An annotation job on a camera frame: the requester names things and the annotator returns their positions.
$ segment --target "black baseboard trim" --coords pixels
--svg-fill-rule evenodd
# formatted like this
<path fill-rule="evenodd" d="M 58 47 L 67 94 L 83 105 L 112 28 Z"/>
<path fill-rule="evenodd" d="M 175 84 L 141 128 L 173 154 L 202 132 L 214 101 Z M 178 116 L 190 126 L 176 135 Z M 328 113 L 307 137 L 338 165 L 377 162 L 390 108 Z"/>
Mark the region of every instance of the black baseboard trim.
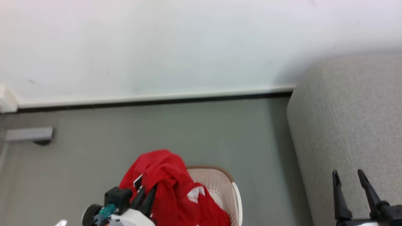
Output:
<path fill-rule="evenodd" d="M 146 105 L 198 103 L 198 102 L 207 102 L 207 101 L 232 101 L 232 100 L 242 100 L 242 99 L 290 97 L 291 95 L 292 95 L 292 92 L 277 92 L 277 93 L 239 95 L 239 96 L 224 96 L 224 97 L 203 97 L 203 98 L 188 98 L 188 99 L 174 99 L 174 100 L 160 100 L 160 101 L 135 101 L 135 102 L 107 103 L 107 104 L 94 104 L 94 105 L 38 107 L 38 108 L 18 109 L 18 111 L 16 113 L 33 113 L 33 112 L 48 112 L 48 111 L 97 109 L 97 108 L 107 108 L 107 107 L 131 107 L 131 106 L 146 106 Z"/>

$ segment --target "gray floor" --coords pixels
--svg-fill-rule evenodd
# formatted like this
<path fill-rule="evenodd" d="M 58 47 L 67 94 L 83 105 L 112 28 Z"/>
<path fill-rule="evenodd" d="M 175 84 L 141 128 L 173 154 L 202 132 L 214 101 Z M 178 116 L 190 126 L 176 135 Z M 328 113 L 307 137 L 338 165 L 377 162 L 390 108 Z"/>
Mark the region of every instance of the gray floor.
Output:
<path fill-rule="evenodd" d="M 239 186 L 244 226 L 311 226 L 289 132 L 288 98 L 89 109 L 2 116 L 1 128 L 55 126 L 53 143 L 4 145 L 0 221 L 80 225 L 145 152 L 167 148 L 186 164 L 227 169 Z"/>

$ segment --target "white wall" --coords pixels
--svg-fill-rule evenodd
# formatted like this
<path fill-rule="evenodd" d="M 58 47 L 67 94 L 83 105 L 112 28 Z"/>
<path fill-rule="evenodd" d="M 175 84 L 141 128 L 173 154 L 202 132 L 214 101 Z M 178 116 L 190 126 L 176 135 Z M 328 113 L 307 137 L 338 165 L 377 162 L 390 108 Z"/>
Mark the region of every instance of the white wall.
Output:
<path fill-rule="evenodd" d="M 0 82 L 21 107 L 267 92 L 400 49 L 399 0 L 0 0 Z"/>

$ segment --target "baseboard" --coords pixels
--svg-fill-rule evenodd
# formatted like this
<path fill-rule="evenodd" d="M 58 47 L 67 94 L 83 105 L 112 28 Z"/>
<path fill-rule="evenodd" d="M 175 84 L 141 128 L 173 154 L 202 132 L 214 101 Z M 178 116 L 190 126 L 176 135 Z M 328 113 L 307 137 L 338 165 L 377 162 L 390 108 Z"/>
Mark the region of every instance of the baseboard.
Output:
<path fill-rule="evenodd" d="M 20 101 L 17 113 L 289 97 L 292 94 L 294 87 L 295 85 L 270 89 L 233 90 L 223 92 L 195 92 L 169 95 L 137 95 L 103 98 L 84 97 L 80 99 L 64 99 L 57 101 Z"/>

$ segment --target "red cloth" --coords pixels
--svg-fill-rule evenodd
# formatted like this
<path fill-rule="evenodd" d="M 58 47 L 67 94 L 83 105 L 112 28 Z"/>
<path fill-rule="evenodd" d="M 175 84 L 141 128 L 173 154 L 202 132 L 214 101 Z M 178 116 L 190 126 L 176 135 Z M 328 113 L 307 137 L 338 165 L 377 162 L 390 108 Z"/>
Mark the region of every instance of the red cloth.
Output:
<path fill-rule="evenodd" d="M 133 182 L 140 175 L 145 194 L 158 184 L 152 218 L 158 226 L 229 226 L 230 218 L 209 195 L 208 190 L 194 183 L 183 160 L 168 150 L 157 150 L 141 155 L 124 175 L 119 187 L 137 194 Z M 205 196 L 199 194 L 198 203 L 187 194 L 195 187 L 204 187 Z"/>

